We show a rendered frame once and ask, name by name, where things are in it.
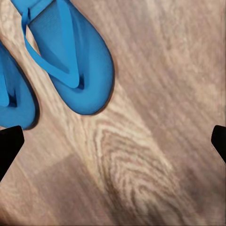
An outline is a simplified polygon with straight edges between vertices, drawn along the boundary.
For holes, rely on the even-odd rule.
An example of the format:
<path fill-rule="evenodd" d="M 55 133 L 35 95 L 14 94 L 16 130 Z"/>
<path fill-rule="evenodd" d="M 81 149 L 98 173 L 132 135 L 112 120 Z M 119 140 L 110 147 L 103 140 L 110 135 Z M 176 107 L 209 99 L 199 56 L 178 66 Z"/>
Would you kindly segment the sandal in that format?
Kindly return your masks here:
<path fill-rule="evenodd" d="M 26 76 L 0 41 L 0 126 L 28 129 L 37 121 L 39 107 Z"/>
<path fill-rule="evenodd" d="M 108 102 L 114 84 L 113 58 L 92 23 L 70 0 L 10 0 L 22 16 L 24 42 L 74 112 L 92 115 Z M 40 55 L 26 39 L 30 28 Z"/>

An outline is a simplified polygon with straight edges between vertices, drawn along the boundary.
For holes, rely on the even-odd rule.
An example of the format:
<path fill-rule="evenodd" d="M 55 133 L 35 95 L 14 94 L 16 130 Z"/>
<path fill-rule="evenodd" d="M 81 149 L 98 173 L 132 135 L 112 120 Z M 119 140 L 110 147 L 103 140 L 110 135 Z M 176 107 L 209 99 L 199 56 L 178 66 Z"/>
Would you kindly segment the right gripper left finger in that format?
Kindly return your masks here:
<path fill-rule="evenodd" d="M 24 135 L 21 126 L 14 126 L 0 131 L 0 181 L 23 144 Z"/>

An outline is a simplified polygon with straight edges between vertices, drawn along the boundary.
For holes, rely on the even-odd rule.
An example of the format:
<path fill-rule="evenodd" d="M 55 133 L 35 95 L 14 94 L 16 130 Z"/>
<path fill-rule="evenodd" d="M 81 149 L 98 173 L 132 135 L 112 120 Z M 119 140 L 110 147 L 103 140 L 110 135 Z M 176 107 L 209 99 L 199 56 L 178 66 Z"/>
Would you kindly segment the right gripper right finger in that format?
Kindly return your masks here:
<path fill-rule="evenodd" d="M 211 142 L 226 163 L 226 127 L 216 125 L 212 132 Z"/>

